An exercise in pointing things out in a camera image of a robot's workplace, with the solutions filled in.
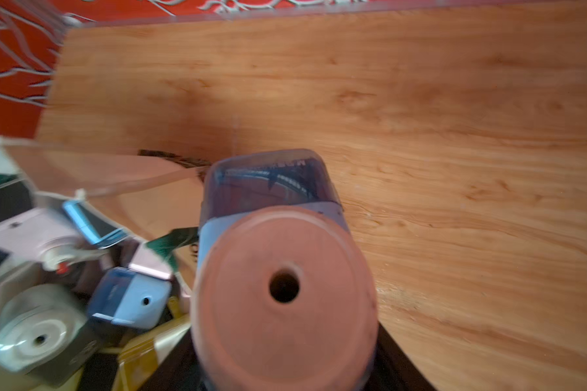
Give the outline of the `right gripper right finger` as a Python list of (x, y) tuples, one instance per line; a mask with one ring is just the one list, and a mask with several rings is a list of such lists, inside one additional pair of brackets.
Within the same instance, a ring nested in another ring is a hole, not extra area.
[(371, 389), (385, 391), (435, 391), (389, 332), (378, 325), (378, 339), (371, 371)]

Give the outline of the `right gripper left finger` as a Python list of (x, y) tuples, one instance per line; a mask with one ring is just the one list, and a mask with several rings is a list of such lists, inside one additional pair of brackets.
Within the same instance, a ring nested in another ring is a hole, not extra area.
[(188, 330), (139, 391), (202, 390), (202, 370)]

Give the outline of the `blue pencil sharpener pink cap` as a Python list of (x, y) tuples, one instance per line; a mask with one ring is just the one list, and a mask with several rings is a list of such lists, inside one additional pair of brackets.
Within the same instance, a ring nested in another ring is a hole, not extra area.
[(235, 156), (205, 176), (192, 340), (208, 390), (361, 390), (378, 301), (322, 158)]

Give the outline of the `white canvas tote bag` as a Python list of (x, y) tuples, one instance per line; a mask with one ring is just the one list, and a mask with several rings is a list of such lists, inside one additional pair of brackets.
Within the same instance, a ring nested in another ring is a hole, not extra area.
[[(0, 314), (41, 284), (67, 288), (86, 313), (122, 267), (168, 280), (157, 326), (189, 315), (197, 269), (202, 168), (155, 152), (80, 152), (0, 138)], [(112, 390), (117, 356), (152, 330), (90, 318), (68, 350), (28, 375), (0, 366), (0, 390)]]

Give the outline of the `yellow pencil sharpener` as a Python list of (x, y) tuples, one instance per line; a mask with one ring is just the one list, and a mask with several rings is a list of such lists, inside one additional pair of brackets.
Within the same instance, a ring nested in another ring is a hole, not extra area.
[(188, 314), (173, 319), (128, 342), (117, 356), (112, 390), (138, 390), (160, 367), (191, 326)]

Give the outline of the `white round pencil sharpener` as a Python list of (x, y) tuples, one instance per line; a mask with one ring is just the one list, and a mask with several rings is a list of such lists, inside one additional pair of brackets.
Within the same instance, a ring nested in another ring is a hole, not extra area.
[(0, 366), (28, 375), (68, 350), (86, 321), (82, 304), (61, 285), (18, 293), (0, 314)]

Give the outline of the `light blue small sharpener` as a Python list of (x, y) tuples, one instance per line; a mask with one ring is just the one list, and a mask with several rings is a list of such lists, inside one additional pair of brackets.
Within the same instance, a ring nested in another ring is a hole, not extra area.
[(116, 267), (99, 282), (86, 313), (116, 326), (150, 330), (158, 324), (171, 290), (168, 280)]

